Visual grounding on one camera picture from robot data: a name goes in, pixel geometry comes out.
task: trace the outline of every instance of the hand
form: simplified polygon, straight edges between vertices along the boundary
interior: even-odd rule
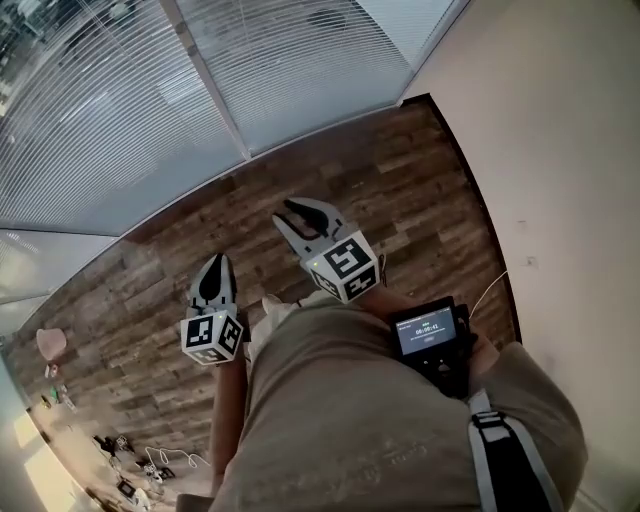
[[[402,295],[383,286],[376,286],[366,291],[355,300],[355,303],[383,322],[388,322],[389,315],[392,313],[415,308],[422,304],[413,297]]]
[[[478,336],[478,339],[471,348],[469,377],[470,379],[477,379],[491,369],[500,357],[500,352],[482,331],[476,329],[475,326],[472,326],[472,331]]]

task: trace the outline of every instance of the black device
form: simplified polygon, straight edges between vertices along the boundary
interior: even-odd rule
[[[162,478],[163,480],[176,477],[176,474],[173,471],[171,471],[169,468],[158,469],[158,475],[160,475],[160,478]]]
[[[131,485],[131,483],[127,480],[120,480],[118,485],[116,486],[120,494],[122,494],[127,500],[133,503],[133,495],[136,493],[136,488]]]
[[[116,443],[110,437],[101,439],[100,436],[93,436],[93,439],[100,445],[102,451],[107,452],[111,457],[116,456]]]
[[[396,357],[429,379],[442,393],[469,392],[469,358],[478,338],[469,326],[466,304],[444,297],[389,317]]]

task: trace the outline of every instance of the horizontal blinds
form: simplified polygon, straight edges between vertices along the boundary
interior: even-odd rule
[[[0,304],[0,336],[16,332],[44,304],[48,296]]]
[[[0,303],[62,286],[114,238],[0,230]]]
[[[254,153],[394,103],[450,3],[425,2],[427,8],[420,8],[416,2],[386,1],[381,5],[387,15],[375,11],[379,20],[401,11],[387,33],[364,4],[352,0],[178,0]],[[420,24],[425,20],[431,20],[427,27]],[[411,32],[402,42],[413,62],[393,41],[403,27]]]
[[[0,223],[120,234],[241,161],[157,2],[56,5],[39,39],[19,26]]]

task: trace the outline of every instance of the marker cube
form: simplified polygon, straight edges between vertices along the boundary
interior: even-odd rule
[[[180,322],[182,351],[202,365],[227,363],[242,340],[242,325],[228,311],[217,311]]]
[[[375,253],[361,231],[305,262],[316,284],[345,304],[380,282]]]

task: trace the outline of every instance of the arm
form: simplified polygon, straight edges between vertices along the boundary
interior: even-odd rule
[[[210,453],[213,466],[212,496],[224,479],[227,464],[238,449],[244,426],[244,408],[247,398],[247,368],[242,347],[236,358],[216,368],[215,399],[211,424]]]
[[[383,322],[388,321],[391,313],[414,308],[422,304],[413,297],[407,297],[406,295],[394,292],[382,285],[378,285],[364,295],[361,295],[355,300],[355,303]]]

